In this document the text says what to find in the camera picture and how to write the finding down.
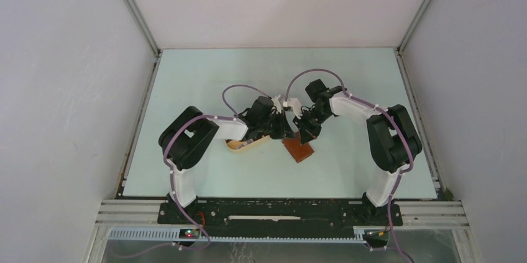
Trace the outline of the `brown leather card holder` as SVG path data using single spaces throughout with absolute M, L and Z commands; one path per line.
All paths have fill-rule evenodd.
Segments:
M 295 132 L 294 138 L 282 140 L 282 144 L 296 163 L 300 163 L 314 154 L 314 149 L 308 143 L 301 143 L 299 132 Z

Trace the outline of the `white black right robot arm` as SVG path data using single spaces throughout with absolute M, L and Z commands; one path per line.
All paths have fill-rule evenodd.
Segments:
M 344 117 L 365 125 L 370 154 L 379 172 L 365 192 L 368 203 L 361 215 L 368 224 L 378 224 L 393 200 L 402 175 L 413 169 L 416 156 L 423 150 L 421 139 L 407 109 L 396 104 L 382 108 L 360 99 L 339 85 L 328 88 L 322 80 L 312 81 L 305 89 L 313 105 L 304 108 L 296 98 L 286 98 L 283 107 L 293 111 L 300 144 L 318 138 L 322 124 L 331 116 Z

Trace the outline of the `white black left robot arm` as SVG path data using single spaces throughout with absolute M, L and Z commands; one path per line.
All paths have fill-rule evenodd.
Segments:
M 172 215 L 181 223 L 196 217 L 194 167 L 212 141 L 239 142 L 242 147 L 268 137 L 292 139 L 295 134 L 275 98 L 259 96 L 233 117 L 204 114 L 187 107 L 159 136 L 163 162 L 170 172 L 170 197 L 176 201 Z

